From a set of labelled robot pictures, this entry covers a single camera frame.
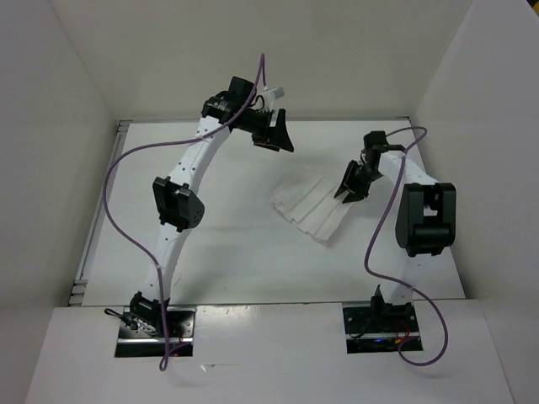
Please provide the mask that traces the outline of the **white pleated skirt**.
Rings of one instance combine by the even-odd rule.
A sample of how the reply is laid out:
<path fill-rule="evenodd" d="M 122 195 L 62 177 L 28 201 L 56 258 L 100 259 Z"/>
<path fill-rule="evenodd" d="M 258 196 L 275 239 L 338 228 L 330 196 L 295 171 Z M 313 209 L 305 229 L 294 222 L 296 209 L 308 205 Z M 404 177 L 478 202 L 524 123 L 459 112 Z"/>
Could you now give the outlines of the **white pleated skirt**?
<path fill-rule="evenodd" d="M 344 203 L 347 192 L 334 196 L 337 188 L 318 173 L 287 173 L 269 193 L 269 203 L 297 229 L 327 245 L 350 209 Z"/>

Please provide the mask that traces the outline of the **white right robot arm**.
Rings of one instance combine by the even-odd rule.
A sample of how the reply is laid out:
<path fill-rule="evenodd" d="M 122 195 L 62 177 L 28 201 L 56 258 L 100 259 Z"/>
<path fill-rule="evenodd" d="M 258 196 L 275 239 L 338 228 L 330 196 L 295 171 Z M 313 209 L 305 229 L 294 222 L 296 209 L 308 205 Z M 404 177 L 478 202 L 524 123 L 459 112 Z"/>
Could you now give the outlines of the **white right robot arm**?
<path fill-rule="evenodd" d="M 432 178 L 409 158 L 409 147 L 392 145 L 388 137 L 382 130 L 364 136 L 359 159 L 349 162 L 334 195 L 344 204 L 354 203 L 366 199 L 371 185 L 380 178 L 393 184 L 373 236 L 378 236 L 393 205 L 398 203 L 394 229 L 402 256 L 394 275 L 376 275 L 383 283 L 371 297 L 369 320 L 379 331 L 389 330 L 411 313 L 426 262 L 441 255 L 456 238 L 455 186 Z"/>

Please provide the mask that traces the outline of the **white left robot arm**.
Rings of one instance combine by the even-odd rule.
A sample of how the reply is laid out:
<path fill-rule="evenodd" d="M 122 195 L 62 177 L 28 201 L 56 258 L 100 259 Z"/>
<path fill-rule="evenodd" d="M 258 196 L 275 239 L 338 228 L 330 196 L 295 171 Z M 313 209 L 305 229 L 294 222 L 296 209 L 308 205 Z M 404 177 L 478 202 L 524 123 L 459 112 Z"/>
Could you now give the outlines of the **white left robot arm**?
<path fill-rule="evenodd" d="M 252 136 L 255 146 L 294 151 L 286 129 L 286 111 L 273 109 L 274 102 L 284 96 L 283 88 L 265 87 L 251 98 L 253 90 L 252 82 L 233 77 L 228 90 L 207 99 L 195 135 L 198 141 L 187 147 L 167 177 L 155 178 L 152 184 L 160 224 L 152 258 L 158 273 L 147 276 L 130 302 L 130 316 L 148 336 L 161 337 L 167 328 L 168 316 L 163 309 L 170 299 L 173 273 L 187 237 L 205 214 L 198 191 L 220 146 L 239 129 Z"/>

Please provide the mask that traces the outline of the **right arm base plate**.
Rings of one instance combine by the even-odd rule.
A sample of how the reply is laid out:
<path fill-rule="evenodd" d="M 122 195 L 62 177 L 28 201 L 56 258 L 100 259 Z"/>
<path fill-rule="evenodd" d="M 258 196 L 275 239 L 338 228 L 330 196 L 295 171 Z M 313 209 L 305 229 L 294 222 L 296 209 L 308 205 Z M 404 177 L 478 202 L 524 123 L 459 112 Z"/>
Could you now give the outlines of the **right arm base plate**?
<path fill-rule="evenodd" d="M 404 352 L 423 350 L 411 305 L 380 316 L 370 306 L 344 306 L 343 318 L 347 354 L 396 353 L 402 341 L 406 341 Z"/>

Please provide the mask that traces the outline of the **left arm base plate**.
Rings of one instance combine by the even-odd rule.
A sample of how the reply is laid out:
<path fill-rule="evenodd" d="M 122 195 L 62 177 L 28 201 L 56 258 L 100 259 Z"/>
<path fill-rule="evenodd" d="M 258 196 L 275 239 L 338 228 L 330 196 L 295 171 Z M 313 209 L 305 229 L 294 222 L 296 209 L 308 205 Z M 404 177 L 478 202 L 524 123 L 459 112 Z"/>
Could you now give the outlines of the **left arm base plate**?
<path fill-rule="evenodd" d="M 120 359 L 156 358 L 165 354 L 162 331 L 152 331 L 141 322 L 136 323 L 127 308 L 114 311 L 111 316 L 120 319 L 115 346 L 115 357 Z M 195 308 L 169 308 L 167 329 L 170 353 L 173 358 L 192 357 L 194 351 Z"/>

